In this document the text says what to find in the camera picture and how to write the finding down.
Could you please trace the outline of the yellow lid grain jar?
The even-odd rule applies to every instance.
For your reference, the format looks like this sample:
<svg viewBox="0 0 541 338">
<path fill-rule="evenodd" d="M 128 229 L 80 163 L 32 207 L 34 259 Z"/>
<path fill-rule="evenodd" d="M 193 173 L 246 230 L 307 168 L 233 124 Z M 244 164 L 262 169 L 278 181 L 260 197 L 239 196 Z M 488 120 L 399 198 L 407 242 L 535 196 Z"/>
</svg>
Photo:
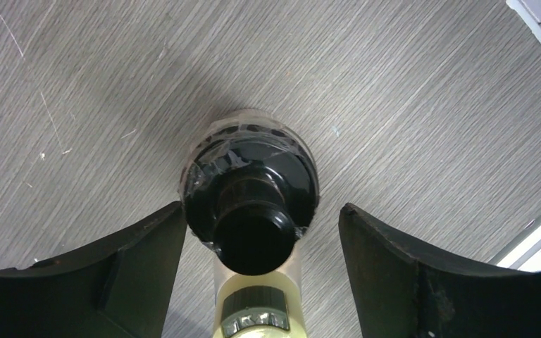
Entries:
<svg viewBox="0 0 541 338">
<path fill-rule="evenodd" d="M 307 338 L 301 298 L 301 255 L 296 245 L 278 269 L 241 275 L 214 260 L 213 338 Z"/>
</svg>

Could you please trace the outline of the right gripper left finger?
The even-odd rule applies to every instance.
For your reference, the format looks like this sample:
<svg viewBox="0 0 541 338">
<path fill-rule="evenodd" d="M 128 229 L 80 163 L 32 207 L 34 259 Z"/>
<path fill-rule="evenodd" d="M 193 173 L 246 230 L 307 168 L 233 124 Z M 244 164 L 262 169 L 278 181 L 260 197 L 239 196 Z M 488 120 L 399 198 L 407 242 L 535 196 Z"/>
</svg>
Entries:
<svg viewBox="0 0 541 338">
<path fill-rule="evenodd" d="M 29 268 L 0 270 L 0 337 L 160 337 L 186 227 L 173 202 Z"/>
</svg>

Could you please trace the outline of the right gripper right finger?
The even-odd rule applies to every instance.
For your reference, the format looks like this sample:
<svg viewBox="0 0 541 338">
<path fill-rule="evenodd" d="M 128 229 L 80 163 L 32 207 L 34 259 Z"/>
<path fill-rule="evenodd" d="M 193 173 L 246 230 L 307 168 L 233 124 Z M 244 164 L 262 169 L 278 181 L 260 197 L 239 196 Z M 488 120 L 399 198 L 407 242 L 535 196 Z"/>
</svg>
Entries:
<svg viewBox="0 0 541 338">
<path fill-rule="evenodd" d="M 541 337 L 541 272 L 456 255 L 354 204 L 339 234 L 364 337 Z"/>
</svg>

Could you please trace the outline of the small black cap shaker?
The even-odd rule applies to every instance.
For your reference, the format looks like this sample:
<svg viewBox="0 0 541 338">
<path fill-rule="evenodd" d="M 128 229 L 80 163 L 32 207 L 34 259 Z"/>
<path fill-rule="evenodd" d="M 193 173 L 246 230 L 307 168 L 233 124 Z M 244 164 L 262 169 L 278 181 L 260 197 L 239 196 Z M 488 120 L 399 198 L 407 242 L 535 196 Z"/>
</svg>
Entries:
<svg viewBox="0 0 541 338">
<path fill-rule="evenodd" d="M 190 149 L 179 195 L 187 224 L 229 270 L 264 275 L 292 255 L 320 203 L 306 142 L 270 113 L 238 109 Z"/>
</svg>

